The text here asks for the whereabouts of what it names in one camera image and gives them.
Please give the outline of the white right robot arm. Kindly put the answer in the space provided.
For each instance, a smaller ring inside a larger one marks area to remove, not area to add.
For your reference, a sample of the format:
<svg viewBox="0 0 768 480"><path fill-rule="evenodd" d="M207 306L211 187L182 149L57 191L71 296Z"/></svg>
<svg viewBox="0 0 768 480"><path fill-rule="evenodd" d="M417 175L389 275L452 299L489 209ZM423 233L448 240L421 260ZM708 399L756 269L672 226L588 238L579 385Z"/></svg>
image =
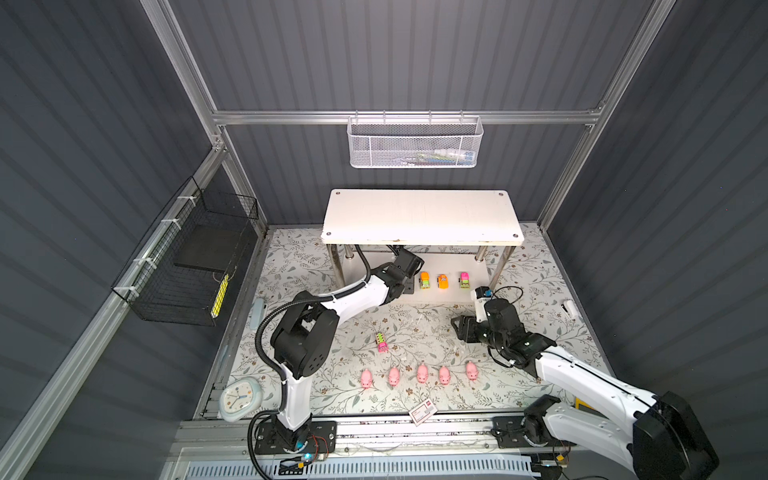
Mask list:
<svg viewBox="0 0 768 480"><path fill-rule="evenodd" d="M451 325L457 338L479 343L500 366L571 392L582 411L545 394L517 427L534 447L569 442L632 471L639 479L707 479L719 457L690 404L681 396L635 387L579 360L551 338L528 331L516 307L483 292L473 316Z"/></svg>

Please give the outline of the orange green mixer toy truck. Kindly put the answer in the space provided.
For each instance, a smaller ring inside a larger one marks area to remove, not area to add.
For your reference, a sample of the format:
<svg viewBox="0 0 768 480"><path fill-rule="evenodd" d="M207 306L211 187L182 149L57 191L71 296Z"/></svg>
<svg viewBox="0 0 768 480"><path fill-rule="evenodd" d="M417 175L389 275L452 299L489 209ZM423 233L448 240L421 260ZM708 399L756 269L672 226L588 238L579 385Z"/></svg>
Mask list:
<svg viewBox="0 0 768 480"><path fill-rule="evenodd" d="M419 286L421 289L429 289L431 287L431 280L428 272L422 271L419 274Z"/></svg>

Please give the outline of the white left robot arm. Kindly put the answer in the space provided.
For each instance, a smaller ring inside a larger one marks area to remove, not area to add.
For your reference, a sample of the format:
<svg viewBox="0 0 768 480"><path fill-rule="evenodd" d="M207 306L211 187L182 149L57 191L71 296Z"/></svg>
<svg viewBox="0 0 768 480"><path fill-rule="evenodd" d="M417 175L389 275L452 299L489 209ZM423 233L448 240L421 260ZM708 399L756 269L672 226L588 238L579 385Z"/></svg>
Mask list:
<svg viewBox="0 0 768 480"><path fill-rule="evenodd" d="M420 256L394 247L392 261L373 267L361 248L355 249L364 266L362 278L322 295L301 291L266 314L257 328L256 352L280 379L281 401L273 417L288 434L309 429L312 376L328 359L338 327L398 299L424 265Z"/></svg>

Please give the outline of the orange toy bulldozer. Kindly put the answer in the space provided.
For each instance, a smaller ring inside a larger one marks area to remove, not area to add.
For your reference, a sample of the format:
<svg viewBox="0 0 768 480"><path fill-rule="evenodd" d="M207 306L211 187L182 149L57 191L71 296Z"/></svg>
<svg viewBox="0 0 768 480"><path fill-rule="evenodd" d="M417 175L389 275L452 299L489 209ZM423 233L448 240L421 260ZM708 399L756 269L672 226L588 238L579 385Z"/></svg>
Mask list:
<svg viewBox="0 0 768 480"><path fill-rule="evenodd" d="M449 288L448 277L445 274L439 274L437 276L437 286L441 290L446 290Z"/></svg>

